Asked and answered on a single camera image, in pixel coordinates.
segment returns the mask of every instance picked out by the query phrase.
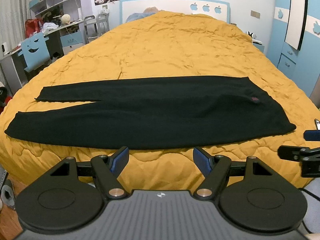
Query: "wall outlet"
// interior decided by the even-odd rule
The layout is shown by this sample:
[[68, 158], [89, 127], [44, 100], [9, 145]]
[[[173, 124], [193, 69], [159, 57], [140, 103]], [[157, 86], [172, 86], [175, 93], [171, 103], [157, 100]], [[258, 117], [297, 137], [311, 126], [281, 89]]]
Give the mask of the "wall outlet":
[[251, 14], [250, 14], [252, 17], [256, 17], [257, 19], [260, 19], [260, 13], [258, 12], [255, 12], [255, 11], [251, 11]]

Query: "curtain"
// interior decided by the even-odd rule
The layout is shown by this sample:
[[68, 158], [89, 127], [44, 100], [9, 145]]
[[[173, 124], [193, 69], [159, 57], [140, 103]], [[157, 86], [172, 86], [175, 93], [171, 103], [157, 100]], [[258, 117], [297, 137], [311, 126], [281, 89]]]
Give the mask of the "curtain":
[[[0, 46], [6, 42], [8, 48], [14, 49], [25, 39], [25, 21], [31, 19], [29, 0], [0, 0]], [[0, 82], [7, 88], [2, 68]]]

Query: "ridged gray surface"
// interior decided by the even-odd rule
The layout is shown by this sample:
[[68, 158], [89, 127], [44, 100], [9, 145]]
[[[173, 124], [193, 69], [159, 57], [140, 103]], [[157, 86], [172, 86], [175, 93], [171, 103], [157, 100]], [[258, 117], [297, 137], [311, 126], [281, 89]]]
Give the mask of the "ridged gray surface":
[[54, 236], [25, 231], [16, 239], [304, 240], [306, 238], [296, 231], [272, 237], [246, 233], [225, 221], [211, 202], [198, 201], [188, 191], [135, 190], [127, 199], [109, 202], [99, 218], [80, 230]]

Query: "bed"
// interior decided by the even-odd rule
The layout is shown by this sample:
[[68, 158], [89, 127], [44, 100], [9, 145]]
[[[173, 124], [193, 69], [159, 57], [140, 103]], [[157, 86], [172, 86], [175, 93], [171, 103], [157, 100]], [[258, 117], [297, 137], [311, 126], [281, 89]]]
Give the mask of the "bed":
[[[204, 14], [160, 11], [121, 24], [57, 60], [20, 89], [1, 114], [0, 163], [28, 185], [67, 156], [89, 161], [94, 156], [114, 152], [114, 149], [44, 145], [7, 136], [4, 131], [18, 111], [47, 111], [84, 104], [36, 102], [34, 98], [44, 86], [144, 77], [249, 77], [281, 104], [297, 129], [286, 135], [204, 149], [235, 161], [257, 156], [293, 185], [303, 187], [310, 179], [300, 176], [298, 163], [280, 160], [276, 152], [283, 144], [320, 147], [319, 142], [306, 142], [302, 136], [305, 130], [314, 129], [314, 119], [320, 119], [320, 112], [302, 90], [252, 45], [250, 36], [227, 23], [228, 13], [226, 15], [223, 21]], [[193, 162], [192, 149], [184, 148], [131, 150], [129, 163], [118, 179], [127, 191], [189, 189], [193, 192], [204, 177]], [[231, 178], [229, 183], [241, 179]]]

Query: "blue apple decoration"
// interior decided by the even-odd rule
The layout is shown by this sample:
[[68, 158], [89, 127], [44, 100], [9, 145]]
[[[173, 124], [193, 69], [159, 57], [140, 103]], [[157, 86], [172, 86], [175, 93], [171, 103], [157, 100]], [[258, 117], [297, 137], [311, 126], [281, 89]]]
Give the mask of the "blue apple decoration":
[[208, 6], [208, 5], [202, 6], [202, 9], [204, 12], [210, 12], [210, 6]]
[[282, 19], [282, 17], [283, 17], [283, 12], [282, 12], [281, 9], [280, 9], [279, 12], [278, 12], [278, 18], [279, 18], [279, 19]]
[[314, 26], [313, 31], [315, 32], [315, 34], [319, 35], [320, 34], [320, 25], [319, 25], [319, 23], [316, 21], [316, 23], [314, 23], [313, 26]]
[[214, 11], [215, 11], [216, 13], [221, 13], [221, 8], [220, 8], [220, 6], [216, 7], [216, 8], [214, 9]]
[[190, 9], [192, 10], [192, 11], [196, 11], [196, 10], [198, 10], [198, 7], [197, 7], [198, 5], [196, 4], [196, 3], [194, 3], [194, 4], [191, 4], [190, 5]]

